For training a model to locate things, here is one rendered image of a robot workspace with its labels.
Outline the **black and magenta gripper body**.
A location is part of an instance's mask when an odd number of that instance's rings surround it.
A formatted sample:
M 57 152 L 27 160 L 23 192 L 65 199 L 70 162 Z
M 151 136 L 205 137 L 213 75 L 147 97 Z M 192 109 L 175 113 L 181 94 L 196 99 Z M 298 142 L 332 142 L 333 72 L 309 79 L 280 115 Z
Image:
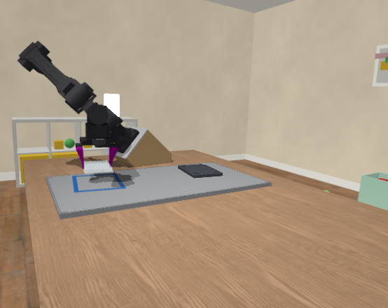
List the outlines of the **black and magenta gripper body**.
M 87 123 L 92 123 L 91 121 L 87 121 Z M 85 137 L 80 137 L 80 143 L 76 143 L 76 147 L 83 147 L 83 146 L 94 146 L 92 143 L 92 140 L 86 140 Z M 96 146 L 95 148 L 107 148 L 107 147 L 112 147 L 112 148 L 117 148 L 118 144 L 113 143 L 113 138 L 109 136 L 109 139 L 106 140 L 106 144 L 103 146 Z

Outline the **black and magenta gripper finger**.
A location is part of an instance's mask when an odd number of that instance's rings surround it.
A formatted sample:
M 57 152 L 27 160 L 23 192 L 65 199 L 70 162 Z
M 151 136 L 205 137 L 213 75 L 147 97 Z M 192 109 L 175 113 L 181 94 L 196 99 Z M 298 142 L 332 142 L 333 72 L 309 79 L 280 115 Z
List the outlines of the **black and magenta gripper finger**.
M 110 165 L 112 165 L 112 162 L 113 162 L 113 159 L 116 155 L 117 150 L 118 150 L 118 147 L 117 148 L 109 147 L 109 164 Z
M 81 163 L 84 169 L 84 159 L 83 159 L 83 147 L 76 147 L 76 151 L 79 155 L 79 158 L 81 159 Z

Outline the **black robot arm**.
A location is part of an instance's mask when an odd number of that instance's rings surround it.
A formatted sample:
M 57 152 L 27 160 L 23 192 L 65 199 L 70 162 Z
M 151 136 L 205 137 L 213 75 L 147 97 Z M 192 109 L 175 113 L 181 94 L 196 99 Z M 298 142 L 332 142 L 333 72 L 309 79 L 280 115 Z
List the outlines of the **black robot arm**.
M 138 136 L 139 131 L 123 127 L 121 125 L 123 120 L 107 105 L 94 103 L 93 100 L 97 96 L 93 93 L 94 90 L 86 82 L 80 84 L 76 79 L 65 76 L 51 64 L 52 62 L 50 63 L 52 60 L 47 56 L 49 53 L 50 51 L 39 41 L 32 42 L 18 55 L 20 57 L 18 62 L 29 72 L 34 69 L 50 80 L 77 114 L 83 110 L 87 113 L 87 121 L 91 121 L 92 124 L 85 123 L 86 140 L 92 140 L 93 145 L 103 146 L 106 139 L 113 137 L 114 143 L 118 144 L 118 152 L 124 153 Z

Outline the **white well plate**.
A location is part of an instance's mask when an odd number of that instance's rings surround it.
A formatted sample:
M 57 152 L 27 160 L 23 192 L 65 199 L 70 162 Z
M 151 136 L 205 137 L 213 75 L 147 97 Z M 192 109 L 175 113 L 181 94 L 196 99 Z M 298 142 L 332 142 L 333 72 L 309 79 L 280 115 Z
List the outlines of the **white well plate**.
M 107 160 L 84 161 L 85 174 L 113 173 L 113 168 Z

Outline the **blue tape outline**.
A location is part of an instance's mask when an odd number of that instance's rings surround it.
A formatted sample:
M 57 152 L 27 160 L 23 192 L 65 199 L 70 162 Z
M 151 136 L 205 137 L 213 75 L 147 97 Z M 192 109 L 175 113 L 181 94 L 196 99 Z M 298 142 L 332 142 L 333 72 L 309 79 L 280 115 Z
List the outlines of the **blue tape outline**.
M 83 175 L 83 176 L 99 176 L 99 175 L 110 175 L 110 174 L 95 174 L 95 175 Z M 117 182 L 119 183 L 119 185 L 121 186 L 121 188 L 107 188 L 107 189 L 98 189 L 98 190 L 114 190 L 114 189 L 123 189 L 123 188 L 126 188 L 122 181 L 118 178 L 117 174 L 113 174 L 114 177 L 116 178 Z M 73 185 L 74 185 L 74 192 L 75 193 L 79 193 L 79 192 L 87 192 L 87 191 L 97 191 L 97 190 L 80 190 L 78 191 L 78 184 L 77 184 L 77 180 L 76 180 L 76 177 L 77 176 L 72 176 L 72 179 L 73 179 Z

